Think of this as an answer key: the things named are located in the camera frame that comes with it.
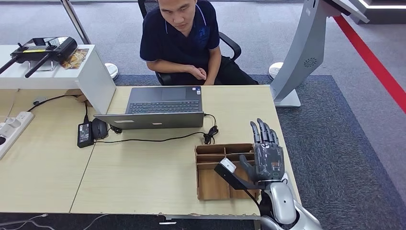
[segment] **white desk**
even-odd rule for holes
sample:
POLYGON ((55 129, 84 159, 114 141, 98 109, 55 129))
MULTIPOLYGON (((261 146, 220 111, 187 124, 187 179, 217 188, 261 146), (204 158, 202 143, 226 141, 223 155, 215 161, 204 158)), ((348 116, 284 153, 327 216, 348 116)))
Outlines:
MULTIPOLYGON (((117 87, 108 113, 125 112, 130 90, 117 87)), ((249 122, 258 117, 275 130, 300 202, 269 86, 203 86, 202 101, 203 110, 217 119, 218 144, 252 143, 249 122)), ((124 130, 121 135, 111 132, 104 140, 165 139, 208 131, 212 125, 212 118, 205 117, 202 129, 124 130)), ((258 208, 250 199, 197 199, 194 147, 202 144, 201 139, 201 135, 194 135, 162 143, 96 144, 71 212, 258 218, 258 208)))
MULTIPOLYGON (((64 92, 20 90, 11 116, 30 109, 38 96, 51 98, 64 92)), ((8 112, 13 94, 0 90, 0 115, 8 112)), ((65 97, 32 113, 35 118, 0 160, 0 212, 68 213, 93 150, 76 146, 84 104, 65 97)))

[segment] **white shelf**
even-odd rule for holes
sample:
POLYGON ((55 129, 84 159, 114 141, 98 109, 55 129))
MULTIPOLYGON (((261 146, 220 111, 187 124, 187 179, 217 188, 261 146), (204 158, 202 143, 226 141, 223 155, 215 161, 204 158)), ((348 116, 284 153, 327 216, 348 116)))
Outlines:
MULTIPOLYGON (((0 46, 0 66, 10 59, 17 45, 0 46)), ((115 92, 115 84, 105 65, 100 60, 94 45, 79 45, 89 49, 79 69, 64 69, 59 63, 53 71, 35 72, 25 78, 28 62, 14 63, 0 74, 1 89, 69 90, 81 89, 98 114, 106 114, 115 92)))

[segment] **black pants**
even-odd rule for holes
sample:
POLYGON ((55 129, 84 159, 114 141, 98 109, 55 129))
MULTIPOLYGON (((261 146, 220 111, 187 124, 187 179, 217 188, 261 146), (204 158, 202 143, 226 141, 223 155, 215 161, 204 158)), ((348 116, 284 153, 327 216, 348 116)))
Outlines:
MULTIPOLYGON (((189 73, 171 74, 173 85, 203 85, 204 80, 197 80, 189 73)), ((248 74, 229 57, 221 57, 220 68, 214 81, 215 85, 258 85, 248 74)))

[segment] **cardboard organizer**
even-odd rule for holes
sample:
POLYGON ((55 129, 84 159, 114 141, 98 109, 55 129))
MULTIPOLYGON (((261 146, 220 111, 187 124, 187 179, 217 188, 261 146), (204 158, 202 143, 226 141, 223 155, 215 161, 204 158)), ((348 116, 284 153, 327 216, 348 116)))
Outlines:
MULTIPOLYGON (((245 155, 250 164, 254 164, 252 144, 201 145, 195 148, 199 200, 250 199, 244 190, 234 190, 214 171, 215 166, 227 157, 237 166, 234 174, 251 182, 239 163, 241 154, 245 155)), ((248 191, 258 199, 258 190, 248 191)))

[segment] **shirt logo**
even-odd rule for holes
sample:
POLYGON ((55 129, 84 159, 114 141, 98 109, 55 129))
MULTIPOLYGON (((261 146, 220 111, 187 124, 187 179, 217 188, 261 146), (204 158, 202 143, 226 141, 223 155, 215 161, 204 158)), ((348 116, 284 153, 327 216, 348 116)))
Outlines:
POLYGON ((206 47, 207 42, 209 41, 209 35, 210 28, 208 26, 203 26, 202 28, 200 28, 199 33, 195 37, 197 47, 200 50, 203 50, 206 47))

